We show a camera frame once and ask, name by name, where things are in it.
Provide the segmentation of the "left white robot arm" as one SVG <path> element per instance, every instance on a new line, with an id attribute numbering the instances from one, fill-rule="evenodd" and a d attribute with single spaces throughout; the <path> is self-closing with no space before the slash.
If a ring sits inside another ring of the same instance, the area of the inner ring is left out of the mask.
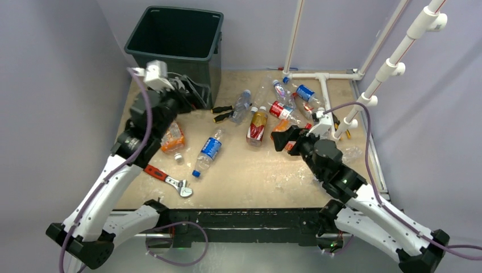
<path id="1" fill-rule="evenodd" d="M 140 93 L 129 109 L 129 119 L 117 137 L 107 162 L 89 193 L 63 222 L 52 223 L 46 235 L 83 266 L 101 267 L 114 249 L 134 235 L 172 226 L 190 226 L 174 220 L 170 209 L 156 200 L 117 219 L 109 218 L 128 186 L 143 172 L 161 146 L 161 139 L 179 114 L 208 107 L 206 85 L 188 76 L 170 78 L 168 86 L 140 84 Z"/>

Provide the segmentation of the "large orange bottle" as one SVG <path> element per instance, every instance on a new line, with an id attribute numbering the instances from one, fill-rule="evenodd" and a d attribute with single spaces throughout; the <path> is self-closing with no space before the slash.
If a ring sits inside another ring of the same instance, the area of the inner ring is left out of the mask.
<path id="1" fill-rule="evenodd" d="M 288 122 L 287 120 L 283 119 L 280 124 L 278 126 L 276 126 L 272 132 L 274 131 L 286 131 L 287 129 L 289 129 L 291 126 L 297 126 L 299 127 L 298 125 L 293 125 L 291 124 L 290 122 Z M 311 123 L 307 123 L 303 126 L 301 126 L 300 128 L 307 128 L 307 129 L 310 129 L 312 127 L 312 124 Z"/>
<path id="2" fill-rule="evenodd" d="M 172 122 L 161 140 L 161 150 L 165 154 L 180 153 L 185 147 L 185 136 L 176 121 Z"/>

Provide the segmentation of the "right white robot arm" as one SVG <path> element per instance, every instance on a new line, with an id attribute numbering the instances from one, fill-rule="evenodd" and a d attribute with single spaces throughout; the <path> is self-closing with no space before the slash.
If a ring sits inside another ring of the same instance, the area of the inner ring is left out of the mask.
<path id="1" fill-rule="evenodd" d="M 322 209 L 319 224 L 325 231 L 346 231 L 397 262 L 402 272 L 434 272 L 444 257 L 450 237 L 430 230 L 382 198 L 372 185 L 342 162 L 334 141 L 307 129 L 291 126 L 272 132 L 276 151 L 293 142 L 288 152 L 300 156 L 332 200 Z"/>

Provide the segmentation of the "gold red label bottle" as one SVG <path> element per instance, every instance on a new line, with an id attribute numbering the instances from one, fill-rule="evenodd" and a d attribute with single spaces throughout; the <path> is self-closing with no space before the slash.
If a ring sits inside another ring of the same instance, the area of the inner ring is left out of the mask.
<path id="1" fill-rule="evenodd" d="M 265 128 L 267 125 L 268 113 L 265 106 L 261 106 L 254 113 L 247 131 L 246 141 L 250 146 L 260 147 Z"/>

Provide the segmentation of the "blue label clear bottle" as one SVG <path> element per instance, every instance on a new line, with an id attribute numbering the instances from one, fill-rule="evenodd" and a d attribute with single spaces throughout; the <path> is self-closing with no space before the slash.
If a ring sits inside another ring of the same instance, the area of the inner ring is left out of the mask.
<path id="1" fill-rule="evenodd" d="M 224 138 L 226 136 L 226 130 L 222 127 L 217 127 L 213 133 L 207 138 L 205 144 L 200 150 L 197 156 L 195 167 L 192 171 L 192 175 L 196 178 L 200 178 L 201 175 L 206 172 L 215 161 L 217 154 L 219 153 Z"/>

